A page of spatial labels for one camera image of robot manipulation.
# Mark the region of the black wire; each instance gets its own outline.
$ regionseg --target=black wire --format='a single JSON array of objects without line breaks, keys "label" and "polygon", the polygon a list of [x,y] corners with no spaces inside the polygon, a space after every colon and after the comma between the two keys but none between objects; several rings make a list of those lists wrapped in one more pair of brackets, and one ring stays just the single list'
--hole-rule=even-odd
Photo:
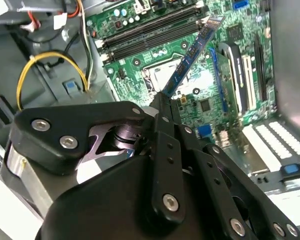
[{"label": "black wire", "polygon": [[81,40],[82,40],[83,47],[84,47],[84,50],[85,50],[85,54],[86,54],[86,57],[87,57],[85,79],[88,80],[89,72],[90,72],[90,69],[92,67],[92,61],[91,61],[92,56],[91,56],[91,53],[89,52],[89,47],[87,46],[86,41],[85,41],[84,27],[83,26],[84,26],[84,22],[81,19],[81,21],[80,21],[80,36],[81,36]]},{"label": "black wire", "polygon": [[[77,32],[71,38],[71,40],[68,42],[64,51],[62,51],[62,50],[52,50],[52,51],[54,51],[54,52],[60,51],[61,54],[65,55],[66,57],[73,60],[73,58],[69,55],[69,49],[71,48],[71,46],[74,44],[74,42],[77,40],[78,37],[79,37],[79,33]],[[59,64],[63,64],[64,62],[65,62],[65,60],[62,57],[59,57],[59,59],[55,63],[50,63],[50,62],[43,63],[41,61],[37,61],[35,64],[37,64],[38,66],[43,67],[43,68],[45,68],[46,66],[48,66],[49,68],[54,68],[54,67],[58,66]]]},{"label": "black wire", "polygon": [[[61,3],[62,3],[62,11],[63,11],[64,13],[66,13],[66,12],[67,12],[67,4],[66,4],[66,1],[65,1],[65,0],[61,0]],[[22,33],[21,35],[22,35],[22,37],[23,37],[24,39],[26,39],[27,41],[29,41],[29,42],[31,42],[31,43],[35,43],[35,44],[46,44],[46,43],[49,43],[49,42],[51,42],[52,40],[56,39],[56,38],[62,33],[62,31],[63,31],[64,29],[65,29],[65,26],[62,26],[61,28],[58,29],[57,33],[56,33],[53,37],[51,37],[51,38],[49,38],[49,39],[47,39],[47,40],[41,40],[41,41],[33,40],[33,39],[30,38],[28,35],[24,35],[24,34],[22,33],[22,31],[21,31],[20,33]]]},{"label": "black wire", "polygon": [[68,44],[66,45],[64,51],[67,53],[69,52],[69,49],[71,48],[72,44],[75,43],[75,41],[77,40],[77,38],[79,37],[79,32],[77,32],[68,42]]}]

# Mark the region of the cable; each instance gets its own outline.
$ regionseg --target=cable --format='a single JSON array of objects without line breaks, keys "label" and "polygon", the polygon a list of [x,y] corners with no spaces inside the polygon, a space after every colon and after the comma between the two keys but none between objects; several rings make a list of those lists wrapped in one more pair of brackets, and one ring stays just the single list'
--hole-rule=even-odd
[{"label": "cable", "polygon": [[90,59],[90,69],[86,69],[87,73],[88,73],[88,77],[87,77],[87,83],[88,83],[88,89],[90,88],[90,84],[91,84],[91,75],[92,75],[92,71],[93,71],[93,59],[92,59],[92,54],[91,54],[91,48],[90,48],[90,44],[88,41],[88,37],[87,37],[87,26],[86,26],[86,15],[85,15],[85,10],[84,10],[84,6],[82,4],[82,0],[77,0],[78,4],[81,7],[81,13],[82,13],[82,33],[83,33],[83,38],[84,38],[84,42],[86,44],[87,50],[89,52],[89,54],[87,54],[88,57],[88,61]]},{"label": "cable", "polygon": [[79,75],[80,75],[80,77],[82,79],[82,85],[83,85],[84,92],[86,92],[88,90],[88,82],[87,82],[87,79],[86,79],[84,73],[81,71],[81,69],[71,59],[69,59],[68,57],[62,55],[59,52],[53,52],[53,51],[51,51],[51,52],[40,53],[40,54],[32,57],[27,62],[27,64],[24,66],[24,68],[23,68],[23,70],[22,70],[22,72],[20,74],[19,81],[18,81],[17,87],[16,87],[16,103],[17,103],[17,106],[18,106],[18,108],[19,108],[20,111],[23,109],[22,104],[21,104],[21,90],[22,90],[22,86],[24,84],[24,81],[26,79],[28,71],[30,70],[31,66],[36,61],[41,60],[41,59],[45,59],[45,58],[49,58],[49,57],[63,58],[64,60],[66,60],[67,62],[69,62],[77,70],[77,72],[79,73]]},{"label": "cable", "polygon": [[75,43],[75,41],[77,40],[77,38],[79,37],[79,32],[77,32],[68,42],[68,44],[66,45],[64,51],[67,53],[69,52],[69,49],[71,48],[71,46]]},{"label": "cable", "polygon": [[78,2],[76,1],[75,11],[74,11],[73,13],[68,13],[68,15],[67,15],[68,19],[75,18],[76,16],[79,15],[80,11],[81,11],[81,7],[80,7],[80,5],[78,4]]},{"label": "cable", "polygon": [[34,29],[40,28],[40,24],[38,23],[38,20],[34,17],[34,15],[32,14],[31,11],[28,11],[28,16],[31,19],[31,21],[34,23],[34,26],[35,26]]},{"label": "cable", "polygon": [[80,21],[80,37],[81,37],[81,41],[83,43],[83,48],[85,50],[85,54],[86,54],[86,58],[87,58],[87,63],[86,63],[86,71],[85,71],[85,78],[88,79],[89,77],[89,72],[90,72],[90,69],[92,67],[92,56],[89,52],[89,48],[88,46],[86,45],[86,42],[85,42],[85,37],[84,37],[84,34],[83,34],[83,20],[81,19]]},{"label": "cable", "polygon": [[[65,1],[65,0],[61,0],[61,3],[62,3],[62,11],[63,11],[64,13],[66,13],[66,12],[67,12],[67,4],[66,4],[66,1]],[[22,31],[20,31],[20,33],[21,33],[21,35],[22,35],[22,37],[23,37],[24,39],[26,39],[27,41],[29,41],[29,42],[31,42],[31,43],[35,43],[35,44],[46,44],[46,43],[49,43],[49,42],[51,42],[52,40],[56,39],[56,38],[62,33],[62,31],[64,30],[64,28],[65,28],[65,26],[62,26],[61,28],[58,29],[57,33],[56,33],[53,37],[51,37],[51,38],[49,38],[49,39],[47,39],[47,40],[40,40],[40,41],[33,40],[33,39],[30,38],[28,35],[24,35]]]},{"label": "cable", "polygon": [[[77,32],[72,38],[71,40],[68,42],[68,44],[66,45],[64,51],[62,50],[50,50],[48,52],[60,52],[61,54],[65,55],[66,57],[70,58],[73,62],[73,58],[68,54],[69,49],[71,48],[71,46],[74,44],[74,42],[77,40],[77,38],[79,37],[79,33]],[[54,63],[43,63],[41,61],[37,61],[35,64],[37,64],[38,66],[42,67],[42,68],[46,68],[46,66],[48,66],[48,68],[54,68],[56,66],[58,66],[59,64],[63,64],[65,62],[65,60],[61,57],[59,57],[59,59],[54,62]]]}]

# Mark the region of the pcie slot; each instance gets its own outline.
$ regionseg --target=pcie slot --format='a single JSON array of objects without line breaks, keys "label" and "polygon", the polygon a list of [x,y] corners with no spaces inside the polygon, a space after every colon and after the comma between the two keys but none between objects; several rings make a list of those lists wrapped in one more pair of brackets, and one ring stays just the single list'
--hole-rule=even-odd
[{"label": "pcie slot", "polygon": [[183,36],[192,34],[198,30],[198,27],[195,22],[188,23],[173,29],[170,29],[166,32],[160,32],[157,35],[149,37],[141,42],[129,45],[125,48],[114,50],[111,53],[112,58],[116,61],[127,58],[129,56],[147,51],[156,46],[162,45],[164,43],[182,38]]},{"label": "pcie slot", "polygon": [[131,39],[140,37],[142,34],[148,34],[152,31],[158,30],[175,22],[189,18],[192,15],[195,15],[200,9],[196,8],[196,5],[186,7],[179,11],[170,13],[166,16],[162,16],[158,19],[149,21],[141,26],[137,26],[133,29],[127,30],[123,33],[119,33],[112,37],[109,37],[104,40],[104,47],[109,48],[115,45],[124,43]]},{"label": "pcie slot", "polygon": [[212,60],[213,60],[213,68],[214,68],[214,74],[215,74],[215,80],[216,80],[216,86],[218,88],[218,92],[220,95],[221,103],[222,103],[222,110],[224,113],[228,112],[228,106],[225,100],[225,95],[224,95],[224,90],[222,88],[221,84],[221,79],[220,79],[220,73],[219,73],[219,68],[218,68],[218,59],[217,59],[217,54],[214,48],[210,47],[209,48]]},{"label": "pcie slot", "polygon": [[254,77],[251,65],[251,57],[246,55],[243,56],[243,66],[245,71],[245,83],[246,83],[246,90],[248,94],[248,105],[249,110],[254,110],[257,107],[257,99],[256,99],[256,91],[255,91],[255,84],[254,84]]},{"label": "pcie slot", "polygon": [[264,50],[263,50],[263,46],[260,44],[260,38],[258,34],[256,34],[254,37],[254,54],[255,54],[256,74],[258,77],[259,98],[262,102],[264,102],[267,100]]}]

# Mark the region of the metal screw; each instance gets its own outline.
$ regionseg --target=metal screw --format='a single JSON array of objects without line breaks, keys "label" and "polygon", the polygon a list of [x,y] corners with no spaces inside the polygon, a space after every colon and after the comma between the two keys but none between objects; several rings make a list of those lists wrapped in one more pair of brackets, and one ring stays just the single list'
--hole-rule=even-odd
[{"label": "metal screw", "polygon": [[167,123],[169,122],[169,119],[166,118],[165,116],[163,116],[162,119],[165,120]]},{"label": "metal screw", "polygon": [[65,149],[75,149],[78,146],[78,141],[73,136],[63,136],[60,138],[60,144]]},{"label": "metal screw", "polygon": [[232,218],[230,220],[230,224],[236,234],[238,234],[241,237],[244,237],[246,235],[246,230],[238,219]]},{"label": "metal screw", "polygon": [[140,114],[140,111],[136,108],[132,108],[132,111],[134,111],[136,114]]},{"label": "metal screw", "polygon": [[273,227],[280,236],[284,237],[286,235],[285,231],[277,223],[274,223]]},{"label": "metal screw", "polygon": [[175,212],[178,210],[179,203],[177,199],[171,194],[164,195],[162,200],[163,200],[163,204],[169,211]]},{"label": "metal screw", "polygon": [[31,126],[34,130],[45,132],[50,129],[50,123],[43,119],[36,119],[32,121]]},{"label": "metal screw", "polygon": [[296,230],[293,226],[291,226],[290,224],[287,224],[287,225],[286,225],[286,228],[289,230],[289,232],[290,232],[293,236],[298,237],[298,232],[297,232],[297,230]]},{"label": "metal screw", "polygon": [[88,21],[86,22],[86,25],[87,25],[88,27],[91,27],[91,26],[92,26],[92,21],[91,21],[91,20],[88,20]]},{"label": "metal screw", "polygon": [[186,126],[184,129],[188,134],[192,134],[192,130],[190,127]]},{"label": "metal screw", "polygon": [[220,150],[219,150],[219,148],[217,148],[216,146],[213,146],[213,147],[212,147],[212,149],[213,149],[213,151],[215,151],[217,154],[219,154],[219,153],[220,153]]}]

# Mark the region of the yellow wire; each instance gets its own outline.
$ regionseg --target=yellow wire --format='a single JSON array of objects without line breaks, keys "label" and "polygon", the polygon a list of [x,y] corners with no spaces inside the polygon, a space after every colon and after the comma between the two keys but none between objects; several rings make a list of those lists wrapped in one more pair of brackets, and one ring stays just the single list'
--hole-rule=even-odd
[{"label": "yellow wire", "polygon": [[34,57],[32,57],[27,64],[24,66],[21,74],[20,74],[20,78],[18,81],[18,84],[16,86],[16,103],[18,108],[20,109],[20,111],[22,110],[21,108],[21,90],[22,90],[22,86],[24,84],[24,81],[26,79],[27,73],[29,71],[29,69],[31,68],[31,66],[36,62],[39,61],[41,59],[45,59],[45,58],[49,58],[49,57],[59,57],[59,58],[63,58],[64,60],[66,60],[67,62],[69,62],[75,69],[76,71],[79,73],[81,79],[82,79],[82,84],[83,84],[83,88],[84,91],[88,90],[88,82],[87,79],[84,75],[84,73],[81,71],[81,69],[68,57],[62,55],[61,53],[58,52],[54,52],[54,51],[50,51],[50,52],[44,52],[44,53],[40,53]]}]

